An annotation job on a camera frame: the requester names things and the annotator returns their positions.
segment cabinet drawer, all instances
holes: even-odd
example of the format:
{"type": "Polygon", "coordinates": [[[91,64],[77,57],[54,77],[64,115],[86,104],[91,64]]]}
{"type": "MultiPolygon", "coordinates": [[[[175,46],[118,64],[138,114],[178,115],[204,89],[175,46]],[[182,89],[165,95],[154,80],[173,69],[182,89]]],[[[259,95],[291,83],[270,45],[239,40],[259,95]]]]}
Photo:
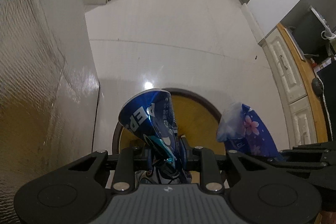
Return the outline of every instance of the cabinet drawer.
{"type": "Polygon", "coordinates": [[[293,103],[306,96],[299,70],[278,29],[266,38],[266,43],[280,74],[288,102],[293,103]]]}
{"type": "Polygon", "coordinates": [[[289,105],[294,126],[295,145],[317,143],[313,114],[308,97],[289,105]]]}

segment crushed can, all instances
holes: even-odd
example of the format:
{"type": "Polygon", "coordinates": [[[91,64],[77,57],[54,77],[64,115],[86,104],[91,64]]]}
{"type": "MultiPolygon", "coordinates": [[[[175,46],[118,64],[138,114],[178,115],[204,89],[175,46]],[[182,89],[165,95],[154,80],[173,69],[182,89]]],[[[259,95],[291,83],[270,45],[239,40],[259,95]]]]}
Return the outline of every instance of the crushed can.
{"type": "Polygon", "coordinates": [[[188,183],[182,169],[179,139],[171,94],[162,89],[143,91],[122,107],[120,124],[154,150],[153,167],[160,176],[188,183]]]}

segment metal screw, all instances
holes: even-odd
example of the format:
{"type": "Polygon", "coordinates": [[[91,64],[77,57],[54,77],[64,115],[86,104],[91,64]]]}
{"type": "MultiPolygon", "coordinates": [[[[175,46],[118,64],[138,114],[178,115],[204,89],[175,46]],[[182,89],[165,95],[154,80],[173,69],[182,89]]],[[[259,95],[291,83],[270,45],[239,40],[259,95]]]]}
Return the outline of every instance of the metal screw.
{"type": "Polygon", "coordinates": [[[210,182],[205,186],[205,188],[207,188],[209,191],[217,192],[221,190],[223,186],[218,182],[210,182]]]}
{"type": "Polygon", "coordinates": [[[129,188],[129,184],[127,182],[117,182],[113,184],[113,188],[117,191],[126,191],[129,188]]]}

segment hallway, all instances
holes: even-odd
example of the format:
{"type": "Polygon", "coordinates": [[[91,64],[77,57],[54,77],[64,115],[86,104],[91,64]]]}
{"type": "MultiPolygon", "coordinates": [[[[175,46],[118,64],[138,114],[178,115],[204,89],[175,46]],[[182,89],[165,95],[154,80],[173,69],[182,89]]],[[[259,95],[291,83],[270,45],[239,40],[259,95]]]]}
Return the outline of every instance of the hallway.
{"type": "Polygon", "coordinates": [[[191,90],[220,112],[247,104],[277,148],[289,148],[272,72],[238,0],[111,0],[85,17],[101,87],[94,150],[111,152],[122,105],[151,86],[191,90]]]}

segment pink flower print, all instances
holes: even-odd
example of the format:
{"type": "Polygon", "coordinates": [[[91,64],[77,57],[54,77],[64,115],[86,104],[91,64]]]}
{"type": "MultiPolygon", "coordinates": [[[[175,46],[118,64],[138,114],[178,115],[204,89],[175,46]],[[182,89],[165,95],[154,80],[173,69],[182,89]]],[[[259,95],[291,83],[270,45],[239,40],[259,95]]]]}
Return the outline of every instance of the pink flower print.
{"type": "Polygon", "coordinates": [[[260,146],[256,146],[256,145],[254,145],[253,147],[252,147],[252,149],[251,149],[251,153],[252,153],[252,155],[260,155],[261,154],[261,152],[260,152],[260,146]]]}
{"type": "Polygon", "coordinates": [[[259,126],[258,122],[252,122],[249,115],[246,115],[245,117],[245,128],[246,128],[246,134],[251,135],[253,132],[255,135],[259,135],[259,130],[257,130],[257,127],[259,126]]]}

